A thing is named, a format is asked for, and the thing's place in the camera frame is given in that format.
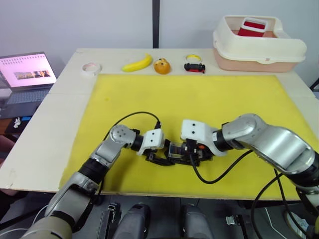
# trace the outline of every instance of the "white tape roll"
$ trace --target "white tape roll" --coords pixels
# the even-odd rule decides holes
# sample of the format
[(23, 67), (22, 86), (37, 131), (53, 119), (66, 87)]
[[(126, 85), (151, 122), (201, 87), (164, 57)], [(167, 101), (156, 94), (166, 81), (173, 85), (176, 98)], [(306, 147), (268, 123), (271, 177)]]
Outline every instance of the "white tape roll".
[(89, 76), (96, 76), (102, 70), (102, 66), (99, 63), (87, 63), (82, 66), (82, 71)]

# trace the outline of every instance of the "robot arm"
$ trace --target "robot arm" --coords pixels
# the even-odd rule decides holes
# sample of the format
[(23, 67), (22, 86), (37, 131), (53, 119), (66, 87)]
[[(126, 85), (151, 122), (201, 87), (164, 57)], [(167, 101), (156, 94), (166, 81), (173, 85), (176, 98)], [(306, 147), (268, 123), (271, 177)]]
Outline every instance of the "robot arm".
[(54, 195), (45, 211), (45, 217), (36, 222), (23, 239), (70, 239), (72, 232), (80, 230), (93, 207), (96, 191), (106, 173), (119, 157), (122, 148), (131, 148), (142, 155), (145, 150), (164, 147), (164, 134), (160, 128), (147, 131), (143, 136), (124, 125), (116, 125)]
[(319, 155), (289, 129), (266, 124), (258, 115), (245, 114), (222, 129), (184, 120), (181, 138), (209, 147), (217, 156), (231, 149), (248, 148), (287, 176), (307, 209), (318, 215)]

